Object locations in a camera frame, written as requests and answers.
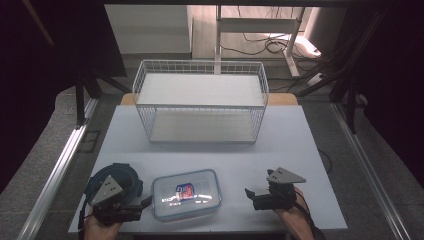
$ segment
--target white wire basket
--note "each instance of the white wire basket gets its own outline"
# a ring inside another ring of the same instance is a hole
[[[268,102],[260,62],[144,60],[134,102],[150,142],[247,142]]]

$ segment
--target container lid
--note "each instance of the container lid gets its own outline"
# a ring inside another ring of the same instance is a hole
[[[153,215],[161,221],[207,214],[221,205],[213,170],[160,177],[152,184]]]

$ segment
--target cable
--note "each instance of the cable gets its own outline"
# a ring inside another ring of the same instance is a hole
[[[266,50],[266,48],[264,48],[261,51],[256,52],[256,53],[248,53],[248,52],[243,52],[243,51],[240,51],[240,50],[237,50],[237,49],[234,49],[234,48],[226,48],[226,47],[223,47],[222,45],[220,45],[220,46],[221,46],[222,49],[229,50],[229,51],[234,51],[234,52],[238,52],[238,53],[246,54],[246,55],[258,55],[259,53],[262,53],[262,52],[264,52]]]
[[[326,152],[324,152],[323,150],[321,150],[319,148],[318,148],[318,152],[322,153],[328,159],[330,166],[328,167],[328,169],[325,169],[325,171],[327,172],[327,174],[329,174],[331,172],[331,170],[333,170],[333,160],[331,159],[330,156],[328,156],[328,154]]]

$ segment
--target black cable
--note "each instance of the black cable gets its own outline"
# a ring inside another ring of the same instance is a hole
[[[278,18],[278,12],[280,11],[280,6],[277,8],[277,14],[275,14],[275,18]]]
[[[84,231],[85,231],[85,229],[84,229],[85,207],[88,204],[88,201],[89,201],[88,199],[89,199],[89,197],[86,196],[85,197],[85,200],[84,200],[84,203],[82,204],[82,208],[81,208],[80,215],[79,215],[79,220],[78,220],[78,238],[80,240],[84,240]]]
[[[325,169],[325,171],[327,172],[327,174],[329,174],[331,172],[331,170],[333,170],[333,160],[331,159],[331,157],[326,152],[324,152],[323,150],[321,150],[319,148],[318,148],[318,152],[322,153],[328,159],[330,166],[328,167],[328,169]]]
[[[256,53],[247,53],[247,52],[243,52],[243,51],[240,51],[240,50],[237,50],[237,49],[234,49],[234,48],[226,48],[226,47],[223,47],[222,45],[221,45],[221,48],[225,49],[225,50],[229,50],[229,51],[238,52],[238,53],[241,53],[241,54],[246,54],[246,55],[258,55],[259,53],[262,53],[266,50],[266,48],[264,48],[261,51],[256,52]]]

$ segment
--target white tabletop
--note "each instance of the white tabletop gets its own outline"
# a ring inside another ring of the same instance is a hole
[[[268,193],[266,170],[277,167],[306,178],[306,183],[296,186],[303,191],[318,228],[347,228],[301,106],[267,107],[256,144],[152,144],[136,108],[118,106],[92,175],[118,162],[129,163],[144,182],[142,197],[134,204],[149,196],[155,178],[202,169],[216,172],[222,194],[222,205],[212,215],[162,223],[147,208],[141,221],[123,224],[121,232],[282,231],[277,215],[255,211],[244,192],[248,188]],[[82,200],[69,232],[77,231]]]

